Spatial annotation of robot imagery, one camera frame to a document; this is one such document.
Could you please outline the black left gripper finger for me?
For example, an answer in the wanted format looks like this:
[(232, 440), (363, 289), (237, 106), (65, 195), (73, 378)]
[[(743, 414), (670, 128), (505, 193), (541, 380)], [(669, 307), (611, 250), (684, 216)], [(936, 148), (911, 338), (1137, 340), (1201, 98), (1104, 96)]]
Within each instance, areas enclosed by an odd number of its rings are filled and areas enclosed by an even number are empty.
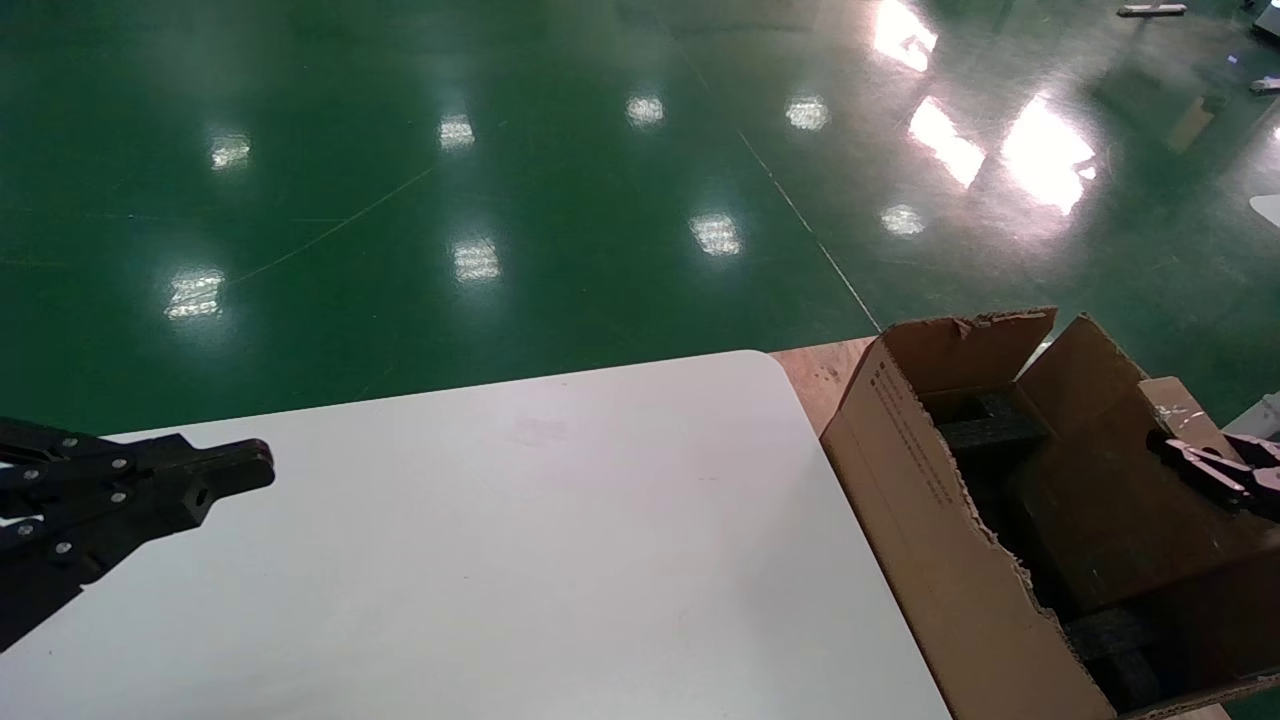
[(180, 434), (118, 442), (5, 416), (1, 446), (5, 519), (49, 515), (73, 501), (119, 493), (131, 498), (192, 483), (215, 500), (275, 480), (273, 452), (261, 439), (211, 448), (197, 448)]
[(9, 650), (143, 544), (200, 528), (220, 498), (195, 483), (97, 497), (3, 528), (1, 643)]

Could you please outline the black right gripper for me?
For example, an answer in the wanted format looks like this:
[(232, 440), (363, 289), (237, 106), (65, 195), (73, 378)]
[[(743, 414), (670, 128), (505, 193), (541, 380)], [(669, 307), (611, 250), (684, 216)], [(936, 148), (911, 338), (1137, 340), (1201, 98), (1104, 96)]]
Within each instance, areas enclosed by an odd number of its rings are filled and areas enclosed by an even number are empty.
[(1270, 521), (1279, 518), (1279, 445), (1235, 434), (1242, 460), (1201, 448), (1161, 430), (1148, 433), (1148, 451), (1178, 478), (1226, 512), (1251, 512)]

